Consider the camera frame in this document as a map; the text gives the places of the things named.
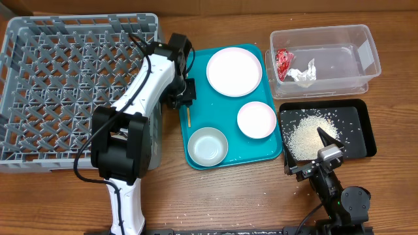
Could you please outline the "pile of rice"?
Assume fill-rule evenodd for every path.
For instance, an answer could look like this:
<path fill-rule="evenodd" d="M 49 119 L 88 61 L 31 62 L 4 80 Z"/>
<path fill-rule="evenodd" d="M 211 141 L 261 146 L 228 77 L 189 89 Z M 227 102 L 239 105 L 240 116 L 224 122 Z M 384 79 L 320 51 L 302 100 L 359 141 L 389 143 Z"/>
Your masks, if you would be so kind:
<path fill-rule="evenodd" d="M 307 161 L 317 158 L 317 152 L 324 147 L 317 132 L 318 127 L 334 139 L 340 139 L 340 133 L 330 119 L 318 116 L 304 117 L 286 137 L 286 146 L 296 160 Z"/>

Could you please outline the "red snack wrapper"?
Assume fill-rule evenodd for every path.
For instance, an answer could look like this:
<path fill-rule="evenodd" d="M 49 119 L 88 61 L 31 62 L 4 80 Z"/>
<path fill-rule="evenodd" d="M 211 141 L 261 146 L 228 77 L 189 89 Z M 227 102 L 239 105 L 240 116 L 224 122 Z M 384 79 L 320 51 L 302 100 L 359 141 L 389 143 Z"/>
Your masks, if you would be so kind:
<path fill-rule="evenodd" d="M 294 60 L 295 55 L 286 50 L 285 48 L 279 49 L 276 53 L 276 66 L 278 72 L 278 78 L 281 82 L 285 80 L 287 72 L 290 68 L 292 61 Z"/>

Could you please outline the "white tissue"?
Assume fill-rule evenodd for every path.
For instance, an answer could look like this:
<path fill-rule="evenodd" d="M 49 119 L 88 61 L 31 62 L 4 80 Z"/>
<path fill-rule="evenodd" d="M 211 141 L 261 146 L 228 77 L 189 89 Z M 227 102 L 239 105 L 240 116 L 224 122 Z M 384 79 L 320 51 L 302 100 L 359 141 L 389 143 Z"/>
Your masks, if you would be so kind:
<path fill-rule="evenodd" d="M 287 75 L 292 77 L 293 80 L 300 87 L 310 87 L 317 79 L 317 69 L 315 67 L 315 59 L 312 59 L 308 63 L 308 68 L 301 72 L 298 69 L 289 69 Z"/>

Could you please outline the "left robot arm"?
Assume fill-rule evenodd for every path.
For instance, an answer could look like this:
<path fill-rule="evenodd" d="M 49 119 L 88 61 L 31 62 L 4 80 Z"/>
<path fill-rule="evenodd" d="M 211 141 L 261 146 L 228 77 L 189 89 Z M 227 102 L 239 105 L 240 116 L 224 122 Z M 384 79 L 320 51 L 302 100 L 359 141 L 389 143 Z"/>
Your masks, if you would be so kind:
<path fill-rule="evenodd" d="M 92 117 L 91 164 L 110 194 L 110 234 L 145 231 L 140 180 L 155 153 L 158 106 L 190 107 L 197 98 L 195 81 L 187 76 L 194 49 L 185 35 L 174 33 L 168 43 L 151 42 L 142 50 L 144 62 L 128 90 L 111 107 L 98 106 Z"/>

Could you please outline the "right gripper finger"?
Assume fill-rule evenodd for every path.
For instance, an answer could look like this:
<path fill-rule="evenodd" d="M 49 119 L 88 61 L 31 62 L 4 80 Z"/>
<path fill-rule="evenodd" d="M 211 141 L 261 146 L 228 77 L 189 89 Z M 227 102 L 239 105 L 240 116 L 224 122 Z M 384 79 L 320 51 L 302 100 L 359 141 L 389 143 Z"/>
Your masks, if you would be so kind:
<path fill-rule="evenodd" d="M 283 162 L 285 170 L 294 170 L 297 168 L 297 164 L 285 143 L 283 143 Z"/>
<path fill-rule="evenodd" d="M 338 148 L 343 149 L 345 146 L 335 138 L 327 134 L 321 127 L 317 128 L 318 135 L 325 147 L 335 144 Z"/>

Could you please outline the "small white plate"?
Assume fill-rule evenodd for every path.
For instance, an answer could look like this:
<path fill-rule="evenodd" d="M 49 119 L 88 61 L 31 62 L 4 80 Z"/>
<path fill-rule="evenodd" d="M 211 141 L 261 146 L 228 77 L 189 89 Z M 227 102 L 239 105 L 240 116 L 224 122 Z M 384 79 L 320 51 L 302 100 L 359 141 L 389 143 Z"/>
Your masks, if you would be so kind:
<path fill-rule="evenodd" d="M 262 139 L 274 132 L 277 118 L 269 105 L 253 101 L 246 103 L 239 109 L 237 124 L 241 132 L 247 137 Z"/>

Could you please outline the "wooden chopstick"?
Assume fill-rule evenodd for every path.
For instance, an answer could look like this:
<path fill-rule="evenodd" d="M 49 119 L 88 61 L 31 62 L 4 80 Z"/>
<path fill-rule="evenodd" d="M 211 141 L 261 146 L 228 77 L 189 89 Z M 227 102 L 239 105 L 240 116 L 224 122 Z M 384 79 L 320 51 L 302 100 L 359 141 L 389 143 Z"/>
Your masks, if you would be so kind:
<path fill-rule="evenodd" d="M 190 115 L 190 109 L 189 109 L 189 107 L 186 107 L 186 112 L 187 112 L 187 126 L 189 128 L 191 128 L 191 115 Z"/>

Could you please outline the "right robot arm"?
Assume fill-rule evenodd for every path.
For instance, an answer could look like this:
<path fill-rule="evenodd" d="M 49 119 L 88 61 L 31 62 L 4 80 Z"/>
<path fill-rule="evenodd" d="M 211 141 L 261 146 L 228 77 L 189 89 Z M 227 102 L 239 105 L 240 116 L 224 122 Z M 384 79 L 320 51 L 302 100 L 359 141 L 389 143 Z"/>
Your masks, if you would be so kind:
<path fill-rule="evenodd" d="M 304 166 L 298 166 L 288 147 L 283 147 L 284 172 L 294 174 L 297 181 L 309 180 L 321 201 L 293 233 L 372 235 L 373 228 L 364 225 L 369 220 L 370 192 L 359 186 L 342 187 L 334 170 L 343 163 L 345 146 L 322 128 L 317 132 L 323 148 Z"/>

